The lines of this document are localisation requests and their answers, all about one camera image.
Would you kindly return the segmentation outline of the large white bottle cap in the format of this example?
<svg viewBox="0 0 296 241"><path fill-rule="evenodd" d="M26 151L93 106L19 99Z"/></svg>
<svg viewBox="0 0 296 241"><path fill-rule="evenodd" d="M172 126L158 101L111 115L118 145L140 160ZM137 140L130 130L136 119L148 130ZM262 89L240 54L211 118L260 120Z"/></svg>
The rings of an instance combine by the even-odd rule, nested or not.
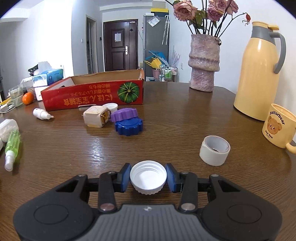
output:
<svg viewBox="0 0 296 241"><path fill-rule="evenodd" d="M132 167L129 178L137 192L144 195L154 195L160 192L165 185L167 171L162 164L146 160Z"/></svg>

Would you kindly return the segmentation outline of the white tape roll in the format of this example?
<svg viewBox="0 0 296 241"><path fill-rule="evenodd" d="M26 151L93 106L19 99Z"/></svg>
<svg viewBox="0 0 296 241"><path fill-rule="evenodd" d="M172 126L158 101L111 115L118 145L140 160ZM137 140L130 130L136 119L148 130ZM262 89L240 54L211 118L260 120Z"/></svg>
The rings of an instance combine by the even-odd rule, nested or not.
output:
<svg viewBox="0 0 296 241"><path fill-rule="evenodd" d="M221 166L230 152L230 144L219 136L206 136L201 144L199 156L210 166Z"/></svg>

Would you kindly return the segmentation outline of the white power plug adapter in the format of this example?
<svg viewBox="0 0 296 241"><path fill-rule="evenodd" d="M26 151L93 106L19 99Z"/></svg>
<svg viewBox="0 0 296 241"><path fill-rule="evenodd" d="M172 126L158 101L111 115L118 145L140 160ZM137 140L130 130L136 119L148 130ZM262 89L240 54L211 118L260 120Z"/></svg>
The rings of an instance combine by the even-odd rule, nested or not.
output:
<svg viewBox="0 0 296 241"><path fill-rule="evenodd" d="M83 113L83 119L88 127L102 128L108 122L110 111L105 106L94 105Z"/></svg>

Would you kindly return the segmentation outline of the purple gear lid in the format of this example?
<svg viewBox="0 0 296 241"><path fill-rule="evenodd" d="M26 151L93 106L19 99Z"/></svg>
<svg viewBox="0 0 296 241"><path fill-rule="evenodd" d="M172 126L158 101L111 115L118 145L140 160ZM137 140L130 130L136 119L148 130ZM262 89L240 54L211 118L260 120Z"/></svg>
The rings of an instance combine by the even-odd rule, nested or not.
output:
<svg viewBox="0 0 296 241"><path fill-rule="evenodd" d="M115 123L136 117L138 117L138 112L135 108L122 108L111 114L111 121Z"/></svg>

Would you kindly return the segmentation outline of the green spray bottle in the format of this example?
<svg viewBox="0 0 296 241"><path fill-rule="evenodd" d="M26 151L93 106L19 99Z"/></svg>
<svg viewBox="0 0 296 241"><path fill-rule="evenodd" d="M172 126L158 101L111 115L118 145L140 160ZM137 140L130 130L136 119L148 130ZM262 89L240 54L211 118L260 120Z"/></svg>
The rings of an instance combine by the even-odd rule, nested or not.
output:
<svg viewBox="0 0 296 241"><path fill-rule="evenodd" d="M4 168L9 172L13 170L14 162L19 152L20 142L21 142L20 132L18 130L13 130L10 133L10 136L8 138L8 141L6 143L6 148L5 148Z"/></svg>

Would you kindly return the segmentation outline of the white rectangular pill bottle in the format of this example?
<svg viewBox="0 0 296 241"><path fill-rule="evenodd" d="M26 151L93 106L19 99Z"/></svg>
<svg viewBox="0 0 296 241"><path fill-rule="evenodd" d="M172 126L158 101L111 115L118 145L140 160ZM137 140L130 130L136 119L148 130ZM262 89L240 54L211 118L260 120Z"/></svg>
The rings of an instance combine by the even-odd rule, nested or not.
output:
<svg viewBox="0 0 296 241"><path fill-rule="evenodd" d="M0 123L0 138L6 143L12 131L19 130L18 124L14 119L5 119Z"/></svg>

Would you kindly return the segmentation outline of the small white bottle cap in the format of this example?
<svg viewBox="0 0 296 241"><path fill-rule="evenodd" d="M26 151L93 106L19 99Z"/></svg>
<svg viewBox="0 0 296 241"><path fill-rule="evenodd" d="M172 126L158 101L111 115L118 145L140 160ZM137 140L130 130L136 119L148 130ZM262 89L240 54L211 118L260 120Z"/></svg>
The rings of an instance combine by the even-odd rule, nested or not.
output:
<svg viewBox="0 0 296 241"><path fill-rule="evenodd" d="M118 110L118 104L116 103L106 103L103 106L106 107L111 113L114 113Z"/></svg>

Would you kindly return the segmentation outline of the yellow bear mug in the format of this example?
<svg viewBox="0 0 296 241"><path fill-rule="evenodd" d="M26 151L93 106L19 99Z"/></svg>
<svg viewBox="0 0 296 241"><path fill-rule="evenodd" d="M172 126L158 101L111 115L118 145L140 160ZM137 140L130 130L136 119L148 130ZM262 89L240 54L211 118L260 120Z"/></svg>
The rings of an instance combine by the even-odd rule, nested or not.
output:
<svg viewBox="0 0 296 241"><path fill-rule="evenodd" d="M295 120L295 115L289 110L272 103L262 128L262 134L275 146L295 154L295 146L291 145L295 136Z"/></svg>

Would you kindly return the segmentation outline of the orange fruit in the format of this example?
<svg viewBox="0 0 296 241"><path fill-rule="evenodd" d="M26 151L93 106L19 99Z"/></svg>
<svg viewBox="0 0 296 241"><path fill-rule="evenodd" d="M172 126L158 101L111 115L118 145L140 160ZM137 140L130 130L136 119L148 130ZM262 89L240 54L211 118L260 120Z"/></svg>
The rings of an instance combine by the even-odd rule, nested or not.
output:
<svg viewBox="0 0 296 241"><path fill-rule="evenodd" d="M34 99L35 99L34 94L32 92L27 92L26 94L23 95L22 101L23 101L23 104L29 105L34 102Z"/></svg>

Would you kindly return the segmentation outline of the yellow thermos jug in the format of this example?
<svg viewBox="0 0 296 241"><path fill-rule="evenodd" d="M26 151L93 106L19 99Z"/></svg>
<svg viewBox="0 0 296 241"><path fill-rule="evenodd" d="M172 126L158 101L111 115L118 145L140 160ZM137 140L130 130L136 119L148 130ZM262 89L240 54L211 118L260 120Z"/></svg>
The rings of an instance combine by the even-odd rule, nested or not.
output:
<svg viewBox="0 0 296 241"><path fill-rule="evenodd" d="M264 121L274 102L287 44L277 25L254 21L245 48L234 107Z"/></svg>

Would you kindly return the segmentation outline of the pink textured vase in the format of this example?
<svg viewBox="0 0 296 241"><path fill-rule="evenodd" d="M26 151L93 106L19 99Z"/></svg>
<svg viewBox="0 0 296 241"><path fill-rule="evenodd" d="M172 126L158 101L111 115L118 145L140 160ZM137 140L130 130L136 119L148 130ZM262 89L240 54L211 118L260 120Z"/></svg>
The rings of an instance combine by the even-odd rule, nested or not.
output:
<svg viewBox="0 0 296 241"><path fill-rule="evenodd" d="M191 89L203 92L213 91L214 74L220 71L220 45L220 39L212 35L191 35L188 61L188 65L192 68L189 81Z"/></svg>

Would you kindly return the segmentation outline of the clear drinking glass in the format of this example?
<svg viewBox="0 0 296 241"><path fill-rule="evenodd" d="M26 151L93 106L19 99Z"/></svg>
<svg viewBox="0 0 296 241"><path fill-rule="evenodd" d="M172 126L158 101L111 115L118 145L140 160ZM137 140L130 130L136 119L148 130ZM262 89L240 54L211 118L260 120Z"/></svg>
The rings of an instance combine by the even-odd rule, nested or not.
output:
<svg viewBox="0 0 296 241"><path fill-rule="evenodd" d="M9 94L16 108L23 104L23 86L22 85L17 85L9 89Z"/></svg>

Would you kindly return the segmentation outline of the dark brown door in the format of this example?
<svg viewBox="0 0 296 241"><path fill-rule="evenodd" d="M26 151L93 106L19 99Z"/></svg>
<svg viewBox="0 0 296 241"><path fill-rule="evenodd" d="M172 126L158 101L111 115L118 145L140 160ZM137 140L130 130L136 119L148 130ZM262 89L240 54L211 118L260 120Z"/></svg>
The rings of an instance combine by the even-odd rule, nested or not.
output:
<svg viewBox="0 0 296 241"><path fill-rule="evenodd" d="M105 71L138 68L137 20L103 23Z"/></svg>

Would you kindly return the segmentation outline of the grey refrigerator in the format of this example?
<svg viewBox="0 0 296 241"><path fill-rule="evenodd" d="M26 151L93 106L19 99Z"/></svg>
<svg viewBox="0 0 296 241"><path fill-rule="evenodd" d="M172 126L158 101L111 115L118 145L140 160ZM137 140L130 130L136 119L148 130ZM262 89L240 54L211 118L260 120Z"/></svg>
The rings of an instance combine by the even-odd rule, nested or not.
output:
<svg viewBox="0 0 296 241"><path fill-rule="evenodd" d="M152 61L151 51L161 52L166 60L169 56L169 38L164 34L167 18L164 16L143 17L143 62L145 77L153 77L152 68L145 61Z"/></svg>

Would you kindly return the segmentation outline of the yellow box on refrigerator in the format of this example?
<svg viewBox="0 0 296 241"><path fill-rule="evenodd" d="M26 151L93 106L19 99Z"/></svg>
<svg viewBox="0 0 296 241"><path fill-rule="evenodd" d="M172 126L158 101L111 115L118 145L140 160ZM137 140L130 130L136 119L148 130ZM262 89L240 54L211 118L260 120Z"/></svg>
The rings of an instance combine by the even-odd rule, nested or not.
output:
<svg viewBox="0 0 296 241"><path fill-rule="evenodd" d="M162 8L151 8L152 13L165 13L167 14L169 12L168 9L162 9Z"/></svg>

